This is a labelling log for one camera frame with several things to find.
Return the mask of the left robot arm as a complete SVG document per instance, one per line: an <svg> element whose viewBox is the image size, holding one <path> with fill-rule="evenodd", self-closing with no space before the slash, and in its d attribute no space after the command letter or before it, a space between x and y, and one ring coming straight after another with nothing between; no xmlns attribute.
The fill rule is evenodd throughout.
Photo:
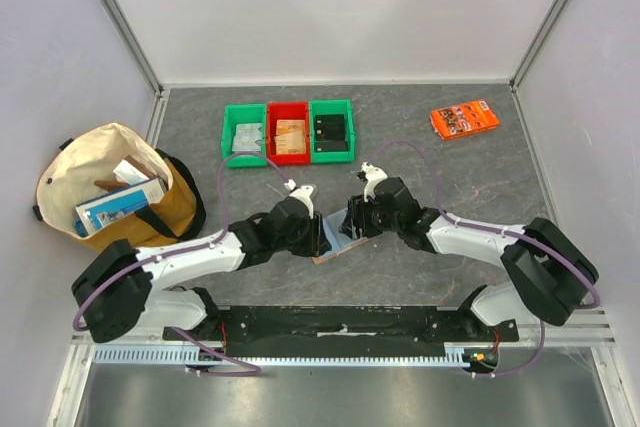
<svg viewBox="0 0 640 427"><path fill-rule="evenodd" d="M210 339L220 316L210 297L175 286L214 273L264 264L278 252L319 257L331 248L323 218L298 198L236 221L228 231L166 247L134 248L126 240L106 247L74 281L79 311L73 326L96 343L115 341L135 329L178 327Z"/></svg>

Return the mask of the tan leather card holder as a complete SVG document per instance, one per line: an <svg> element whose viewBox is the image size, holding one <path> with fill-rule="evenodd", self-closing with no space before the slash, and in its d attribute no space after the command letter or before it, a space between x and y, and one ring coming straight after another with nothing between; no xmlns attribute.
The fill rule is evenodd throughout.
<svg viewBox="0 0 640 427"><path fill-rule="evenodd" d="M335 259L341 254L369 241L369 238L351 239L340 231L340 227L347 215L347 209L334 212L323 219L325 236L330 244L330 249L320 257L313 257L316 265Z"/></svg>

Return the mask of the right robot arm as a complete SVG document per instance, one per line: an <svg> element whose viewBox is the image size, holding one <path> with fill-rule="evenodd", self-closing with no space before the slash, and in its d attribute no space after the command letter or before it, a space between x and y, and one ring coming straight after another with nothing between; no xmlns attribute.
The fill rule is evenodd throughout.
<svg viewBox="0 0 640 427"><path fill-rule="evenodd" d="M527 225L473 222L423 207L399 177L367 184L347 204L342 234L356 240L395 233L409 248L458 255L503 268L509 280L477 288L462 305L458 328L477 341L507 320L535 317L562 326L593 295L595 266L551 221Z"/></svg>

